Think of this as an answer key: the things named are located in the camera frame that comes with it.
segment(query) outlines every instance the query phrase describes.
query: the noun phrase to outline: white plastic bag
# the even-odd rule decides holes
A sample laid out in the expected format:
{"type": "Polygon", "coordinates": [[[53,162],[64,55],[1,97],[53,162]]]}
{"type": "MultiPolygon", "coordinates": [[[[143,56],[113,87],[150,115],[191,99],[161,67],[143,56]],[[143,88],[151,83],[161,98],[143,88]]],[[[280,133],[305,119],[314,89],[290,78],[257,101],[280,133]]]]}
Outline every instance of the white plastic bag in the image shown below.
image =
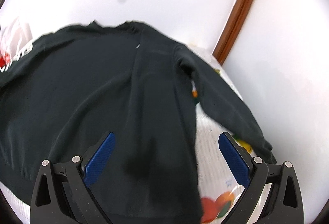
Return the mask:
{"type": "Polygon", "coordinates": [[[0,72],[5,72],[12,62],[18,60],[31,49],[24,46],[32,40],[28,23],[22,23],[17,17],[9,26],[0,30],[0,72]]]}

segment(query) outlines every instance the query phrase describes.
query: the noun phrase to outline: round metal pin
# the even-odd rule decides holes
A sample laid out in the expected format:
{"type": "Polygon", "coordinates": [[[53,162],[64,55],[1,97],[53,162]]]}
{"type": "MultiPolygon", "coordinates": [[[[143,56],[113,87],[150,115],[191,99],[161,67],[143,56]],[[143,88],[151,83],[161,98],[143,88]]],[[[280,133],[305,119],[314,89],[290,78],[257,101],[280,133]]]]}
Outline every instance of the round metal pin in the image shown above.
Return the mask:
{"type": "Polygon", "coordinates": [[[48,165],[48,164],[49,164],[49,160],[43,160],[43,161],[42,161],[42,165],[43,165],[43,166],[46,166],[46,165],[48,165]]]}
{"type": "Polygon", "coordinates": [[[80,161],[80,159],[81,159],[80,156],[76,155],[75,157],[72,158],[72,162],[77,163],[80,161]]]}
{"type": "Polygon", "coordinates": [[[263,159],[261,159],[260,157],[256,156],[256,157],[254,158],[254,161],[255,161],[255,163],[257,163],[257,164],[260,164],[261,162],[263,162],[263,159]]]}
{"type": "Polygon", "coordinates": [[[285,162],[286,167],[292,167],[292,163],[290,163],[289,161],[285,162]]]}

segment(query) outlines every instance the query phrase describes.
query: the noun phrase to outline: garment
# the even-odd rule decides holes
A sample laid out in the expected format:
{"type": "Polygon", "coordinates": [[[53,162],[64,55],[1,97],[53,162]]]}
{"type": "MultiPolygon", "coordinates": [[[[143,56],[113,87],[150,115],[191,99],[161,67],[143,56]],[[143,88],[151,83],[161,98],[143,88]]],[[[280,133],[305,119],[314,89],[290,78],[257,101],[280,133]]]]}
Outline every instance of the garment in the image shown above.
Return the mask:
{"type": "Polygon", "coordinates": [[[0,181],[27,204],[44,159],[83,155],[109,130],[116,147],[90,189],[112,222],[199,224],[191,80],[211,118],[275,163],[221,77],[150,26],[68,26],[26,52],[0,73],[0,181]]]}

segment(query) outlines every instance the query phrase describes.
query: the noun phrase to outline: blue gripper pad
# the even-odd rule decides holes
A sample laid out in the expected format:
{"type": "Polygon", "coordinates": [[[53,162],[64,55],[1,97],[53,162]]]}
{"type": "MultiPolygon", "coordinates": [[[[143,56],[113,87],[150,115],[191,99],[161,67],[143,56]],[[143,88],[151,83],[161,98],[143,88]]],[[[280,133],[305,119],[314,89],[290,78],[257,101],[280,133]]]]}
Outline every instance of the blue gripper pad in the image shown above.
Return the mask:
{"type": "Polygon", "coordinates": [[[249,168],[224,133],[219,136],[218,145],[238,184],[247,188],[250,183],[249,168]]]}
{"type": "Polygon", "coordinates": [[[87,188],[98,180],[98,177],[102,173],[107,160],[113,152],[115,144],[115,135],[111,132],[99,146],[88,164],[86,164],[83,181],[87,188]]]}

